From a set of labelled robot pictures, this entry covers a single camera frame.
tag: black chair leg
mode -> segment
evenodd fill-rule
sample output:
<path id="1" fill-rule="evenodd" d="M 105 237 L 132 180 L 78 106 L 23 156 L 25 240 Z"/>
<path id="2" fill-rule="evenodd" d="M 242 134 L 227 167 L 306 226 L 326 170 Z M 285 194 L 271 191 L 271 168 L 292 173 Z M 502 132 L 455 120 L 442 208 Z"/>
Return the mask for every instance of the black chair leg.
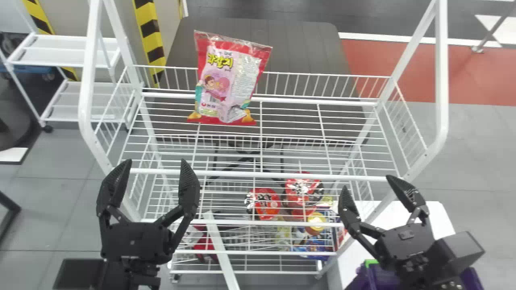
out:
<path id="1" fill-rule="evenodd" d="M 7 195 L 0 191 L 0 204 L 2 204 L 5 208 L 7 208 L 7 213 L 4 216 L 4 219 L 0 223 L 0 244 L 4 239 L 7 231 L 9 231 L 9 227 L 16 215 L 22 210 L 22 208 L 17 205 L 13 200 L 11 200 Z"/>

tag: yellow and black striped pillar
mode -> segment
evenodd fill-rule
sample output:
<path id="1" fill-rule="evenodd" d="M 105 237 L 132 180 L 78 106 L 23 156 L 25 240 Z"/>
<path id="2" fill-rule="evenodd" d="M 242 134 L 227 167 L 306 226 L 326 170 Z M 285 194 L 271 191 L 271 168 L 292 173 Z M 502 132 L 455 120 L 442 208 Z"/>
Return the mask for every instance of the yellow and black striped pillar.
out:
<path id="1" fill-rule="evenodd" d="M 163 40 L 159 32 L 158 15 L 153 0 L 133 0 L 136 22 L 140 28 L 143 50 L 150 66 L 164 66 L 166 63 Z M 157 86 L 163 68 L 151 68 L 150 70 L 154 86 Z"/>
<path id="2" fill-rule="evenodd" d="M 23 5 L 27 8 L 30 17 L 34 20 L 36 27 L 40 34 L 52 34 L 55 35 L 52 26 L 50 25 L 49 19 L 46 17 L 43 8 L 38 0 L 22 0 Z M 79 78 L 73 68 L 62 67 L 63 73 L 70 80 L 78 81 Z"/>

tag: wall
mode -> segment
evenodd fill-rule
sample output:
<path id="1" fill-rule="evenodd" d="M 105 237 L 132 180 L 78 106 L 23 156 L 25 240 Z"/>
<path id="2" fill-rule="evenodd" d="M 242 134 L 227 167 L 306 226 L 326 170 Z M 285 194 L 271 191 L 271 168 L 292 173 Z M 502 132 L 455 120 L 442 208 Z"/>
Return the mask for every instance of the wall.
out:
<path id="1" fill-rule="evenodd" d="M 86 35 L 88 23 L 87 0 L 40 0 L 41 6 L 50 24 L 58 35 Z M 147 64 L 141 44 L 140 32 L 136 24 L 132 0 L 115 0 L 125 33 L 129 39 L 136 63 Z M 165 56 L 168 56 L 179 26 L 179 11 L 177 0 L 154 0 L 158 13 L 158 22 L 164 44 Z M 101 32 L 104 37 L 114 37 L 111 24 L 103 8 Z"/>
<path id="2" fill-rule="evenodd" d="M 0 9 L 0 31 L 12 33 L 30 33 L 30 27 L 20 17 L 24 13 L 26 19 L 30 19 L 29 13 L 20 0 L 4 0 Z"/>
<path id="3" fill-rule="evenodd" d="M 168 58 L 179 27 L 178 0 L 154 0 L 154 5 L 158 13 L 159 31 L 162 33 L 165 57 Z"/>

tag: yellow lid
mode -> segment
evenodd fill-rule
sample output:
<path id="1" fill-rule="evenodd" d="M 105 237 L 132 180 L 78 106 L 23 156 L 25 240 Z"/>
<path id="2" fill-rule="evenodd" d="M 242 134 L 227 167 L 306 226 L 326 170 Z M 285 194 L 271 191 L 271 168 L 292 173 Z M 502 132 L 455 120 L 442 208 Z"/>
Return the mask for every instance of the yellow lid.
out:
<path id="1" fill-rule="evenodd" d="M 326 217 L 322 213 L 314 212 L 308 216 L 307 222 L 326 222 Z M 322 231 L 324 227 L 313 226 L 310 227 L 314 231 Z"/>

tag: caster wheel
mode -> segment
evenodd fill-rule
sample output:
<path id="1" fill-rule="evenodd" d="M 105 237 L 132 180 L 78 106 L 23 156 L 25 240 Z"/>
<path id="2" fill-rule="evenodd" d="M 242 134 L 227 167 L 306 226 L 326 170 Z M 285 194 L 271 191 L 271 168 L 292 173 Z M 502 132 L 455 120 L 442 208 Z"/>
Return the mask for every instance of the caster wheel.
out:
<path id="1" fill-rule="evenodd" d="M 1 74 L 1 76 L 2 76 L 3 79 L 7 79 L 7 80 L 11 80 L 12 79 L 11 75 L 8 72 L 3 72 Z"/>
<path id="2" fill-rule="evenodd" d="M 43 78 L 43 80 L 45 82 L 51 82 L 56 78 L 56 75 L 53 73 L 45 73 L 45 74 L 42 74 L 41 77 Z"/>
<path id="3" fill-rule="evenodd" d="M 179 279 L 181 279 L 181 275 L 180 274 L 174 274 L 174 276 L 172 277 L 172 283 L 178 283 Z"/>
<path id="4" fill-rule="evenodd" d="M 52 133 L 54 131 L 54 127 L 50 126 L 50 125 L 46 125 L 45 127 L 43 127 L 43 132 L 45 133 Z"/>

